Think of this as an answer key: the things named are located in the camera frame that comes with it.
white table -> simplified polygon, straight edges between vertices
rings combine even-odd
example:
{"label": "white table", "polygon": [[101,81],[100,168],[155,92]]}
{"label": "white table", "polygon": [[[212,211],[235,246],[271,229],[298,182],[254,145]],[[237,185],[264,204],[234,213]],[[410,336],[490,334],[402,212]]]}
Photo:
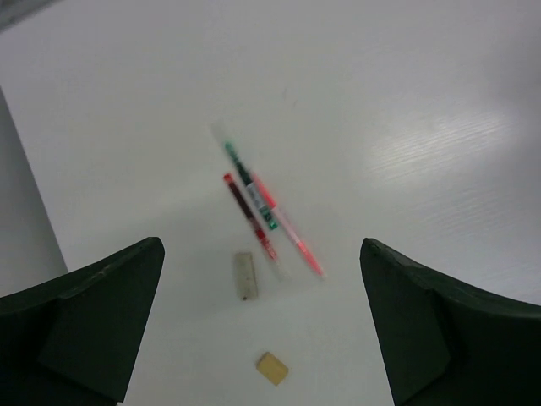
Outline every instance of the white table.
{"label": "white table", "polygon": [[[0,35],[69,269],[167,249],[126,404],[391,405],[364,237],[541,304],[541,3],[64,0]],[[221,118],[324,263],[280,284],[221,180]],[[255,254],[260,298],[231,259]],[[254,368],[266,350],[290,376]]]}

small tan block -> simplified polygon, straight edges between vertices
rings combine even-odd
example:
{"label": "small tan block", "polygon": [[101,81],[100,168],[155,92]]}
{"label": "small tan block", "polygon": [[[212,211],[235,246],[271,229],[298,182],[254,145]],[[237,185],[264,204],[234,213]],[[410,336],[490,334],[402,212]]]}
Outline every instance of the small tan block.
{"label": "small tan block", "polygon": [[258,361],[256,368],[276,386],[283,381],[289,372],[289,369],[271,353],[264,353]]}

